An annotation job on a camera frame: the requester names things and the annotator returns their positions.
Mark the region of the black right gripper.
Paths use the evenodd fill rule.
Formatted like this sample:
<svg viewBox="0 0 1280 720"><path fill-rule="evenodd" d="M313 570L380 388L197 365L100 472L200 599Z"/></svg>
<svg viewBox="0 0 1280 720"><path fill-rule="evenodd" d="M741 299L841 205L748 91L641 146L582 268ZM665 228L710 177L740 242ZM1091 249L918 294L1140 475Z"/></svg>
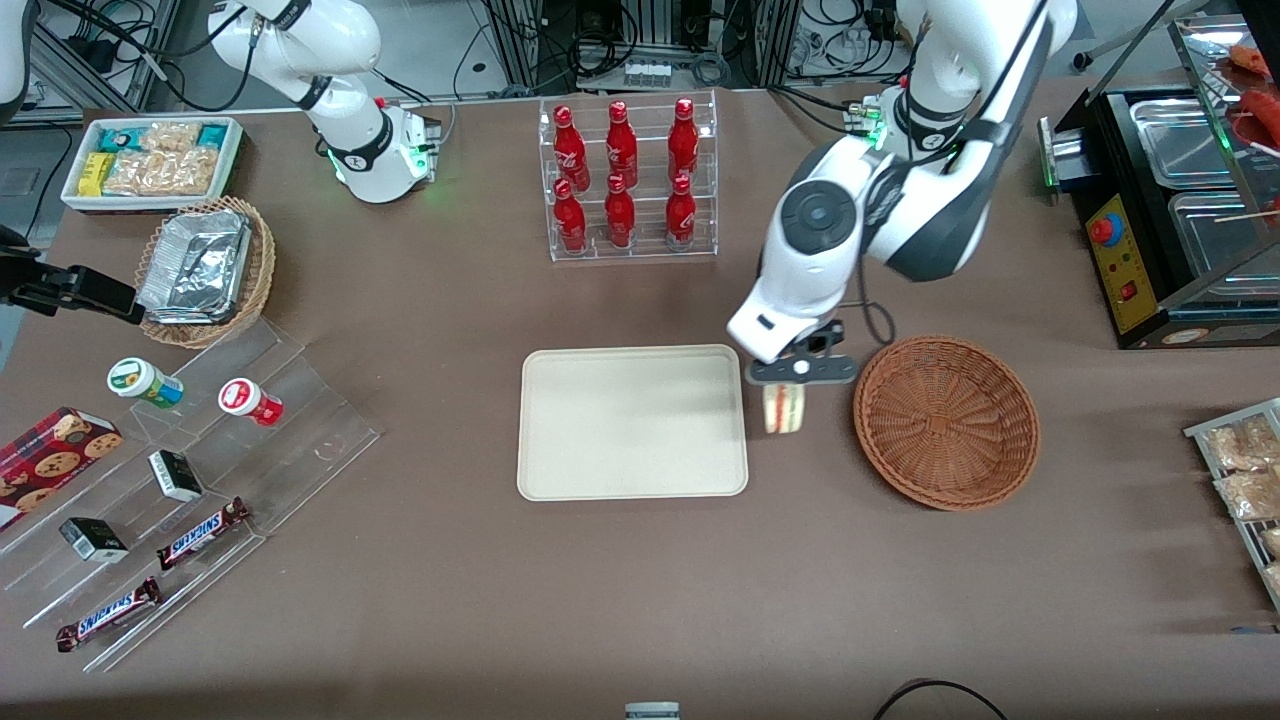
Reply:
<svg viewBox="0 0 1280 720"><path fill-rule="evenodd" d="M140 325L143 307L134 300L131 286L92 268L46 266L23 234L1 227L3 305L41 316L55 316L60 310L84 310Z"/></svg>

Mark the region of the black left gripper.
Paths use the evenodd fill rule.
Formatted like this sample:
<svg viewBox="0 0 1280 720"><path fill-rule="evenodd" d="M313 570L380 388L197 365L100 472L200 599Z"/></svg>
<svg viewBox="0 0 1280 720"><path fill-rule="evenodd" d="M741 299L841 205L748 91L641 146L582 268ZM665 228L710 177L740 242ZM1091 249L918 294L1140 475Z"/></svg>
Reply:
<svg viewBox="0 0 1280 720"><path fill-rule="evenodd" d="M845 341L845 324L833 318L797 342L797 354L806 357L829 357Z"/></svg>

